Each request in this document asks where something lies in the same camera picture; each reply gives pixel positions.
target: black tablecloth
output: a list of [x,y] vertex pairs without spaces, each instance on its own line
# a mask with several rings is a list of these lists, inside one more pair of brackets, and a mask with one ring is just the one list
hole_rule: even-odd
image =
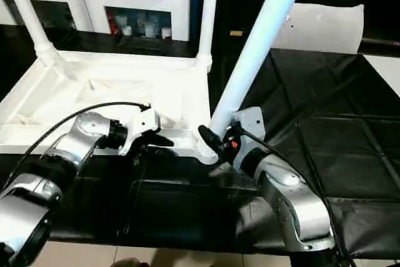
[[[59,49],[194,54],[185,43],[49,35]],[[0,41],[4,97],[34,53],[24,29],[1,27]],[[212,109],[236,59],[237,54],[214,58]],[[362,56],[273,49],[243,103],[249,106],[262,108],[268,141],[310,182],[315,184],[314,176],[321,180],[350,253],[399,258],[400,99],[368,62]],[[0,155],[1,181],[18,159]],[[149,149],[140,162],[94,158],[62,202],[52,239],[285,253],[275,217],[250,180],[159,149]]]

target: white tray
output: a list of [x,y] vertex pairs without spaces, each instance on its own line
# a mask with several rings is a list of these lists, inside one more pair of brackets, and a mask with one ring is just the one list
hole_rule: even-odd
[[[52,125],[86,106],[134,101],[151,104],[161,115],[161,134],[175,142],[178,154],[193,156],[193,133],[210,121],[207,66],[188,58],[58,53],[62,66],[45,67],[37,59],[0,103],[0,153],[25,152]],[[96,111],[126,123],[138,109]],[[35,153],[43,153],[71,125],[60,127]]]

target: robotic arm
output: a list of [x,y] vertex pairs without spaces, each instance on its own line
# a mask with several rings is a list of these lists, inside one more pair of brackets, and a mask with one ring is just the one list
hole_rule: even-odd
[[159,128],[153,109],[141,112],[127,127],[98,113],[79,115],[70,132],[0,193],[0,266],[29,266],[35,260],[49,237],[53,208],[95,148],[125,155],[136,138]]
[[205,126],[199,132],[223,161],[253,179],[276,214],[288,251],[333,248],[330,218],[322,200],[282,155],[260,144],[265,137],[262,118],[260,108],[235,113],[222,141]]
[[[141,112],[127,126],[98,113],[79,115],[70,132],[0,193],[0,266],[29,266],[35,260],[49,237],[54,207],[96,148],[125,155],[136,139],[159,128],[153,109]],[[260,108],[237,112],[222,141],[205,126],[199,132],[222,160],[252,177],[277,216],[288,251],[334,248],[321,199],[282,156],[260,144],[265,136]]]

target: tiled floor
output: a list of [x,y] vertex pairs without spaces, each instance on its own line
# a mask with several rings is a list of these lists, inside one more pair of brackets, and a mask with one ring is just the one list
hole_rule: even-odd
[[[132,257],[151,267],[290,267],[289,258],[282,256],[57,242],[47,242],[33,267],[110,267],[114,261]],[[358,267],[384,267],[394,262],[356,260],[356,264]]]

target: white pvc pipe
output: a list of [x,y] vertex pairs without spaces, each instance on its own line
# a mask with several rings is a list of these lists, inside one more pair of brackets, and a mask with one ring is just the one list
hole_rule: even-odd
[[212,117],[210,128],[219,136],[223,136],[233,113],[242,104],[294,2],[264,1]]
[[53,44],[44,33],[43,27],[37,17],[30,0],[15,0],[18,11],[24,19],[29,34],[34,43],[37,53],[48,53],[54,51]]
[[214,17],[217,0],[204,0],[202,7],[202,21],[199,53],[200,57],[211,58],[211,44],[213,42]]

